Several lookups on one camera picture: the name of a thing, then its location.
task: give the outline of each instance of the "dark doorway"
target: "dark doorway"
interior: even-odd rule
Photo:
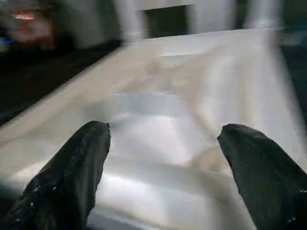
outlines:
[[[175,6],[146,10],[149,37],[187,35],[187,7]]]

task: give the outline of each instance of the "blurry object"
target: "blurry object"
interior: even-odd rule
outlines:
[[[283,0],[248,0],[245,28],[280,28]]]
[[[110,148],[107,124],[81,127],[28,184],[4,219],[6,230],[84,229]]]
[[[243,125],[224,126],[218,140],[257,229],[306,229],[307,175],[287,153]]]
[[[1,2],[1,22],[17,45],[54,49],[53,22],[48,17],[51,6],[36,0]]]

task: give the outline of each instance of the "white wall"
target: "white wall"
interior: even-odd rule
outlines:
[[[190,5],[189,32],[205,33],[230,30],[235,21],[235,0],[114,0],[124,40],[147,37],[143,10]]]

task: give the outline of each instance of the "wall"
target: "wall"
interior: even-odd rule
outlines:
[[[78,48],[88,48],[118,38],[112,0],[61,0],[63,23],[72,33]]]

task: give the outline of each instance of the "dark floor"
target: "dark floor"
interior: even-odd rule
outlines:
[[[120,46],[13,53],[0,57],[0,126]]]

